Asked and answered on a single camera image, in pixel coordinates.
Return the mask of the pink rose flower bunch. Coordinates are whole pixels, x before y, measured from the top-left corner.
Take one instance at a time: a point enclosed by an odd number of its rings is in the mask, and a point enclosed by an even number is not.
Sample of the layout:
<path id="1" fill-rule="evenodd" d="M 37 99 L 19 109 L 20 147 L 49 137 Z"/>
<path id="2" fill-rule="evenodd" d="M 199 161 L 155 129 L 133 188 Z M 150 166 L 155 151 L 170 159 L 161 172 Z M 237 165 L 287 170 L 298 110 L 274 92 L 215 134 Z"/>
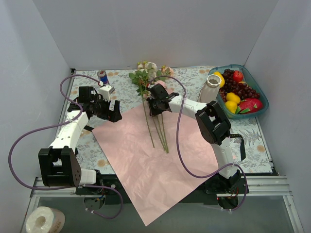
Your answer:
<path id="1" fill-rule="evenodd" d="M 151 99 L 151 94 L 148 90 L 148 87 L 150 87 L 153 84 L 160 84 L 165 89 L 167 89 L 165 81 L 167 80 L 168 76 L 173 76 L 174 71 L 172 68 L 163 65 L 161 68 L 158 68 L 155 63 L 148 62 L 148 61 L 141 61 L 137 63 L 137 70 L 129 73 L 129 78 L 131 79 L 132 83 L 137 85 L 137 93 L 138 96 L 141 97 L 141 101 L 143 104 L 146 124 L 149 132 L 149 136 L 152 142 L 152 146 L 155 146 L 151 127 L 149 124 L 148 119 L 151 119 L 153 121 L 155 130 L 157 132 L 159 141 L 166 153 L 169 153 L 168 143 L 166 139 L 165 134 L 165 128 L 164 128 L 164 119 L 163 115 L 160 115 L 160 117 L 157 116 L 147 116 L 147 107 L 151 107 L 151 104 L 149 103 L 149 100 Z"/>

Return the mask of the pink wrapping paper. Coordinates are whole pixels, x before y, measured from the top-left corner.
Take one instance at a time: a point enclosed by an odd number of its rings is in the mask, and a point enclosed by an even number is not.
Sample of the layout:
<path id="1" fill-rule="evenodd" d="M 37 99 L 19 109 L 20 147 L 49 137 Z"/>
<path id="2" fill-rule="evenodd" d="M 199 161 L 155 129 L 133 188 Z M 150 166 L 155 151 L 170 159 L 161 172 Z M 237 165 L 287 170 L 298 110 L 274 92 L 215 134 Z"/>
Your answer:
<path id="1" fill-rule="evenodd" d="M 159 141 L 153 121 L 148 119 L 155 146 L 149 136 L 145 114 L 139 105 L 122 120 L 105 122 L 93 134 L 145 225 L 149 225 L 205 179 L 191 176 L 177 153 L 177 113 L 163 114 L 169 153 Z M 186 167 L 204 176 L 218 169 L 212 146 L 202 137 L 195 119 L 182 115 L 179 147 Z"/>

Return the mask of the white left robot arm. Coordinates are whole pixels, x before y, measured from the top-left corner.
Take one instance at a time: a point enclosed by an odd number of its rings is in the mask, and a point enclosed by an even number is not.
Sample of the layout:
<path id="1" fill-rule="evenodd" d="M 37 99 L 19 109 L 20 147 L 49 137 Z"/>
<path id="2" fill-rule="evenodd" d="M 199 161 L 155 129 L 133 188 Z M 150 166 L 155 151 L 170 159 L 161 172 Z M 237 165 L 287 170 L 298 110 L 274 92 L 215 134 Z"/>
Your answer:
<path id="1" fill-rule="evenodd" d="M 92 194 L 99 194 L 103 190 L 103 181 L 96 178 L 97 171 L 80 167 L 76 145 L 91 117 L 97 116 L 111 122 L 122 119 L 118 100 L 114 109 L 110 109 L 110 96 L 114 90 L 110 85 L 104 85 L 99 90 L 91 86 L 79 87 L 78 97 L 67 110 L 66 120 L 69 123 L 62 126 L 47 149 L 39 151 L 39 165 L 45 186 L 86 185 Z"/>

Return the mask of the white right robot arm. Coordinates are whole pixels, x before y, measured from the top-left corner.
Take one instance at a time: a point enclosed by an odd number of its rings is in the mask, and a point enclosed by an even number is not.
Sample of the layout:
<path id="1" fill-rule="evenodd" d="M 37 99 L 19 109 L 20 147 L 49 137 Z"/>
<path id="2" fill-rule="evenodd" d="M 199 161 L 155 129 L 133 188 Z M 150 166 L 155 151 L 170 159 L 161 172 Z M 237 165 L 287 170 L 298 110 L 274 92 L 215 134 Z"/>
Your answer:
<path id="1" fill-rule="evenodd" d="M 165 111 L 179 113 L 176 126 L 176 146 L 179 160 L 186 172 L 199 179 L 208 178 L 206 189 L 209 192 L 241 192 L 239 182 L 243 172 L 234 163 L 229 145 L 231 123 L 219 103 L 214 100 L 209 103 L 196 102 L 175 92 L 169 94 L 160 84 L 156 84 L 148 90 L 150 97 L 147 98 L 147 101 L 151 116 L 157 116 Z M 182 115 L 196 120 L 202 137 L 212 146 L 218 164 L 216 171 L 199 176 L 186 167 L 179 147 L 179 127 Z"/>

